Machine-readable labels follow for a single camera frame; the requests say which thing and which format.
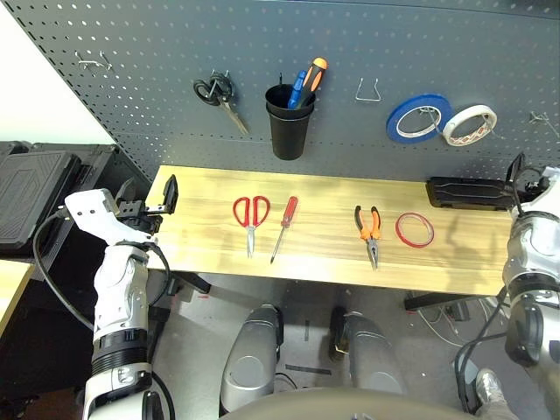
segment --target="pegboard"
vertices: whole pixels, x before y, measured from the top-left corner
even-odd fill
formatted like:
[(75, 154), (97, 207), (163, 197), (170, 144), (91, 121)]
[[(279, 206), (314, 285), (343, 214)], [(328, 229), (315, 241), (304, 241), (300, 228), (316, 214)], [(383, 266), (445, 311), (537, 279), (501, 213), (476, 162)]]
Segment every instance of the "pegboard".
[[(375, 179), (503, 178), (520, 151), (560, 163), (560, 20), (557, 0), (219, 0), (123, 3), (4, 2), (39, 50), (108, 133), (153, 179), (161, 164)], [(78, 66), (103, 51), (112, 69)], [(292, 82), (316, 56), (329, 69), (304, 155), (277, 159), (264, 93)], [(226, 113), (200, 101), (196, 79), (228, 70), (242, 136)], [(354, 99), (375, 79), (382, 101)], [(441, 136), (413, 145), (385, 133), (413, 95), (445, 95), (456, 111), (483, 103), (495, 134), (470, 146)]]

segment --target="desk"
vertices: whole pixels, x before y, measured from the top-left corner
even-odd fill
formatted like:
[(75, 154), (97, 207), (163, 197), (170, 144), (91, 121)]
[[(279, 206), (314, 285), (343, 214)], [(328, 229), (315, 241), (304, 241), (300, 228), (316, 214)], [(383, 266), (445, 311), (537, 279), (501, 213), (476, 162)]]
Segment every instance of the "desk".
[(8, 325), (32, 272), (32, 264), (0, 260), (0, 335)]
[[(434, 208), (424, 183), (161, 166), (148, 203), (161, 201), (172, 174), (178, 204), (157, 234), (172, 270), (472, 295), (495, 295), (503, 285), (508, 215)], [(268, 197), (271, 210), (256, 230), (255, 254), (248, 259), (246, 231), (235, 221), (232, 205), (255, 195)], [(296, 215), (270, 264), (291, 195), (299, 198)], [(381, 213), (377, 271), (354, 225), (356, 205), (377, 206)], [(431, 221), (431, 245), (411, 248), (396, 236), (396, 219), (405, 212)], [(150, 266), (163, 267), (155, 256)]]

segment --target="gray floor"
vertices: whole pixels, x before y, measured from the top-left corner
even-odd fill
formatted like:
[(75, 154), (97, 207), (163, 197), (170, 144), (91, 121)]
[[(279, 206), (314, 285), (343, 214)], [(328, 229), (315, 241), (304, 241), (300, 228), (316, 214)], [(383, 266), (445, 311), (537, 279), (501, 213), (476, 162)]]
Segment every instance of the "gray floor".
[[(344, 305), (375, 320), (388, 336), (410, 396), (460, 410), (451, 365), (457, 348), (436, 337), (418, 314), (403, 309), (404, 291), (265, 277), (202, 277), (213, 285), (210, 295), (183, 290), (173, 299), (171, 317), (155, 357), (155, 370), (173, 395), (177, 418), (207, 420), (218, 416), (221, 372), (229, 350), (250, 310), (262, 303), (283, 311), (284, 344), (277, 371), (289, 374), (300, 388), (350, 384), (348, 360), (333, 363), (327, 356), (331, 310)], [(469, 308), (472, 320), (457, 323), (465, 340), (474, 338), (484, 322), (478, 301), (470, 301)], [(438, 313), (430, 309), (424, 315), (435, 319)], [(448, 340), (461, 343), (444, 319), (433, 326)], [(503, 328), (502, 319), (491, 333)], [(503, 344), (503, 340), (496, 340), (481, 345), (472, 358), (474, 363), (497, 372), (510, 407), (521, 420), (550, 419), (536, 385), (509, 360)], [(328, 369), (331, 374), (286, 370), (286, 364)], [(276, 390), (289, 388), (279, 377)]]

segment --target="black scissors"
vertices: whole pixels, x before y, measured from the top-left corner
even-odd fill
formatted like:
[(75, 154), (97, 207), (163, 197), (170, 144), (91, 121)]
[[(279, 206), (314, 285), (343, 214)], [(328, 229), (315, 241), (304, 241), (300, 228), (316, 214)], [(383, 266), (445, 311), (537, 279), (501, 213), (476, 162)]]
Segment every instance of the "black scissors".
[(224, 109), (242, 134), (247, 135), (249, 133), (243, 121), (229, 106), (231, 99), (234, 97), (234, 85), (226, 74), (213, 73), (210, 76), (209, 83), (203, 80), (195, 80), (192, 88), (205, 104)]

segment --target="black cup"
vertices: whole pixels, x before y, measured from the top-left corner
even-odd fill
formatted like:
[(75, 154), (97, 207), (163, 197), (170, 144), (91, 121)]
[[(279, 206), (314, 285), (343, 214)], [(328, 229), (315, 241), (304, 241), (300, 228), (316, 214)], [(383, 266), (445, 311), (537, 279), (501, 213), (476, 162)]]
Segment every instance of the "black cup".
[(304, 153), (307, 125), (313, 112), (315, 94), (300, 109), (288, 109), (291, 85), (276, 85), (265, 94), (270, 117), (272, 150), (277, 158), (294, 160)]

